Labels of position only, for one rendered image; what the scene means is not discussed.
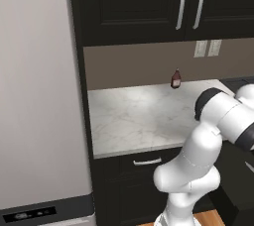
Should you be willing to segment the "black drawer front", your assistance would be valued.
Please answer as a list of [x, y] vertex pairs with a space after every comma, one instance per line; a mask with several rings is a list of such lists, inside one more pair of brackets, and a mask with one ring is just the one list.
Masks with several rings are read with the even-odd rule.
[[119, 160], [120, 172], [134, 173], [152, 170], [156, 166], [172, 160], [180, 151], [180, 148], [172, 148], [124, 156]]

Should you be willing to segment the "dark red sauce bottle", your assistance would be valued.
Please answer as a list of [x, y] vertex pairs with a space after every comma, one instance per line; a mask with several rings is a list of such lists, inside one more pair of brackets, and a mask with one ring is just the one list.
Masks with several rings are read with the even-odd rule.
[[173, 89], [177, 89], [181, 86], [181, 75], [180, 75], [180, 71], [178, 69], [176, 69], [174, 75], [172, 76], [172, 80], [171, 80], [171, 87]]

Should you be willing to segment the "grey fridge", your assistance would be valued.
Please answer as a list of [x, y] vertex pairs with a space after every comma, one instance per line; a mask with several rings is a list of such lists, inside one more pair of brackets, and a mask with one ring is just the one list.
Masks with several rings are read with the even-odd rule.
[[0, 226], [97, 226], [70, 0], [0, 0]]

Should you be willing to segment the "black base cupboard door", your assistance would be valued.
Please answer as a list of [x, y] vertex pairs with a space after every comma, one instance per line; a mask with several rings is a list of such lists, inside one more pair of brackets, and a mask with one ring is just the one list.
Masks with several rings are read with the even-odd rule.
[[164, 211], [168, 195], [150, 174], [105, 181], [106, 226], [137, 226], [154, 222]]

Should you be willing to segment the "black hob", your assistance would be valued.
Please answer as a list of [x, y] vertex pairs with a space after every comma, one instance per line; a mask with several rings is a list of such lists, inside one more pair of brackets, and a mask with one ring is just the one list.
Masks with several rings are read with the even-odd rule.
[[224, 84], [232, 92], [236, 93], [240, 87], [247, 85], [247, 84], [254, 84], [254, 76], [225, 78], [225, 79], [220, 79], [220, 82], [222, 84]]

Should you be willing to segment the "black oven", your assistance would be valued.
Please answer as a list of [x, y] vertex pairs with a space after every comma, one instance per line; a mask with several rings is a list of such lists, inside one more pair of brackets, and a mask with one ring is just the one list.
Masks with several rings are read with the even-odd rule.
[[244, 152], [228, 141], [214, 164], [220, 185], [209, 194], [225, 226], [254, 226], [254, 152]]

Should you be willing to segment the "white wall socket plate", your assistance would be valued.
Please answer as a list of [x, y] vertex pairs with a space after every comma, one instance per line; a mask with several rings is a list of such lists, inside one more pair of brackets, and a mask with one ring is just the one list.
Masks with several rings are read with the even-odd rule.
[[197, 41], [195, 44], [194, 57], [204, 57], [207, 41]]
[[221, 43], [222, 43], [222, 40], [212, 40], [210, 42], [210, 46], [208, 50], [209, 57], [217, 57], [219, 55]]

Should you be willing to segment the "black wall cupboard door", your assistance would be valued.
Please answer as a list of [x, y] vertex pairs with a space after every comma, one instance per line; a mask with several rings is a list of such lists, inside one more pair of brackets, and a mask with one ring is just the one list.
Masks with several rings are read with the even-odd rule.
[[186, 41], [254, 38], [254, 0], [204, 0], [193, 29], [198, 0], [189, 0]]
[[187, 25], [176, 30], [180, 0], [78, 0], [86, 47], [180, 42]]

